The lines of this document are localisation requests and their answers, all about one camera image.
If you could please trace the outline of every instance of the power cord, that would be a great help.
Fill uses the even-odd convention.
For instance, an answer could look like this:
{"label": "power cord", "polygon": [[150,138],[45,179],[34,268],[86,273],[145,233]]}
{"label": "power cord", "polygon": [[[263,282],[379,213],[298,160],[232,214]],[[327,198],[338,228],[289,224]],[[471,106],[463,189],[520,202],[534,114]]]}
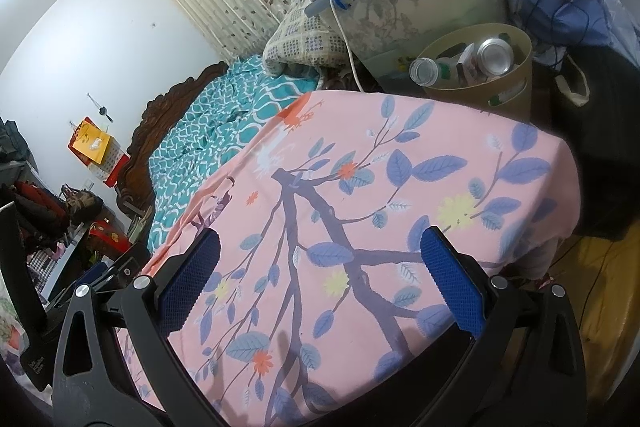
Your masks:
{"label": "power cord", "polygon": [[351,47],[349,46],[347,35],[344,34],[344,29],[342,28],[342,24],[340,24],[340,19],[338,19],[338,12],[335,9],[334,0],[329,0],[329,6],[331,6],[331,12],[334,14],[335,21],[338,23],[338,29],[340,30],[340,35],[342,36],[342,40],[344,40],[344,44],[347,46],[347,53],[349,54],[349,62],[351,63],[351,71],[353,71],[353,78],[355,79],[360,92],[364,92],[364,89],[362,89],[362,84],[360,83],[360,79],[358,78],[358,73],[356,72],[356,65],[353,60],[353,53],[351,53]]}

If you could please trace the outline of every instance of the wooden headboard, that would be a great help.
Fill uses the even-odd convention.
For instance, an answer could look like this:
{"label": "wooden headboard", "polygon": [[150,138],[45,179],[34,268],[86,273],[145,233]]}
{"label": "wooden headboard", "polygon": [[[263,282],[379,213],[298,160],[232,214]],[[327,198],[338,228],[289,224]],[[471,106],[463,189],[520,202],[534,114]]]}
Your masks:
{"label": "wooden headboard", "polygon": [[149,176],[149,156],[158,148],[169,130],[183,117],[191,103],[214,78],[226,73],[228,66],[219,62],[205,69],[197,79],[192,76],[176,84],[168,93],[161,94],[146,104],[142,122],[131,138],[127,149],[130,160],[118,175],[117,204],[127,216],[134,217],[132,207],[143,212],[155,202]]}

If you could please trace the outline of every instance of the yellow flower print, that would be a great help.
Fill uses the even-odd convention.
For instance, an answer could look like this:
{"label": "yellow flower print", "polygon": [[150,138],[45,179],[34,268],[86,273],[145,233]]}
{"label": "yellow flower print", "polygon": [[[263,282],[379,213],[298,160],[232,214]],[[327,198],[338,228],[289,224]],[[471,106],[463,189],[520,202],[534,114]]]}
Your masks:
{"label": "yellow flower print", "polygon": [[223,299],[226,294],[229,293],[229,286],[231,286],[229,281],[221,281],[218,287],[213,290],[213,295],[215,295],[217,299]]}
{"label": "yellow flower print", "polygon": [[474,214],[474,204],[476,200],[468,192],[444,198],[438,207],[438,224],[441,229],[466,229],[473,223],[471,216]]}
{"label": "yellow flower print", "polygon": [[342,297],[342,294],[349,286],[349,276],[342,270],[334,271],[324,281],[324,291],[330,297]]}

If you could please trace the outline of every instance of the pink tablecloth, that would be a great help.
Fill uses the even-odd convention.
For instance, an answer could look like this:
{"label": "pink tablecloth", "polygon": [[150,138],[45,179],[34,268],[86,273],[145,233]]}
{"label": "pink tablecloth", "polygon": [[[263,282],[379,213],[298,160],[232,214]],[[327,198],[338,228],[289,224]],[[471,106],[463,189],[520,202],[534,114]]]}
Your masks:
{"label": "pink tablecloth", "polygon": [[426,227],[488,273],[517,263],[540,277],[578,213],[568,147],[532,126],[313,92],[205,182],[145,272],[215,229],[220,263],[170,342],[231,425],[298,425],[365,393],[451,324],[420,262]]}

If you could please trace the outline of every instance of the plastic bottle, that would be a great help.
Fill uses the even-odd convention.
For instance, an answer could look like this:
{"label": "plastic bottle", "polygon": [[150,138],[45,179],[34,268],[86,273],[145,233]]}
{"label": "plastic bottle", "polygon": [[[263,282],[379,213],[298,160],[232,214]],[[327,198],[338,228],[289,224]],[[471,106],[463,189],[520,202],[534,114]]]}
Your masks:
{"label": "plastic bottle", "polygon": [[412,81],[422,87],[436,87],[438,89],[454,89],[458,84],[455,58],[416,58],[409,67]]}

